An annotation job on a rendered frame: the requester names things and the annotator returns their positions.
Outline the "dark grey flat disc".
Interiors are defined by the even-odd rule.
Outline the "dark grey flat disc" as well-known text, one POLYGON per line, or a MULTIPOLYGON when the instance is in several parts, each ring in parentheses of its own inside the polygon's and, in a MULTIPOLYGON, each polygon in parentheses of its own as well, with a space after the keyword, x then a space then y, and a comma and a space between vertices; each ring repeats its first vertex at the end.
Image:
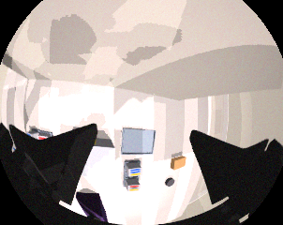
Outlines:
POLYGON ((169 179, 167 179, 167 181, 165 181, 165 185, 167 185, 167 187, 171 187, 171 185, 174 185, 175 180, 172 179, 172 177, 169 177, 169 179))

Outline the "orange flat block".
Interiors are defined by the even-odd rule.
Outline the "orange flat block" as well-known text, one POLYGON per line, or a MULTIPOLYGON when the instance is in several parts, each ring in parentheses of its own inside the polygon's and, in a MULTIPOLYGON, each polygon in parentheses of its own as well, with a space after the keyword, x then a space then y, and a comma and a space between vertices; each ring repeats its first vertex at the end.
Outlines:
POLYGON ((171 159, 171 169, 178 170, 180 168, 184 168, 186 166, 186 157, 176 157, 171 159))

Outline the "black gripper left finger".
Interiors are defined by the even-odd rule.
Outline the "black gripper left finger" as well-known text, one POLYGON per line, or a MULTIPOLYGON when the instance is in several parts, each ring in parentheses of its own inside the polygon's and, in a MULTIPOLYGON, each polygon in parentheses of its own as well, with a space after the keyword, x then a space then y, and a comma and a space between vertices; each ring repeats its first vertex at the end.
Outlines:
POLYGON ((47 139, 36 139, 9 124, 11 138, 47 181, 60 202, 71 206, 87 158, 97 141, 97 124, 73 128, 47 139))

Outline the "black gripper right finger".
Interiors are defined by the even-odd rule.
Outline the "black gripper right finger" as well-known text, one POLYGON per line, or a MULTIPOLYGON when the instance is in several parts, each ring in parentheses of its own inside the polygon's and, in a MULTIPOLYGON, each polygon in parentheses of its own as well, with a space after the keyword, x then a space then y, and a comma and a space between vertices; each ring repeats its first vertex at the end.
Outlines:
POLYGON ((228 192, 242 179, 254 158, 268 146, 268 140, 243 149, 205 132, 202 134, 201 131, 191 130, 190 146, 199 162, 212 205, 227 198, 228 192))

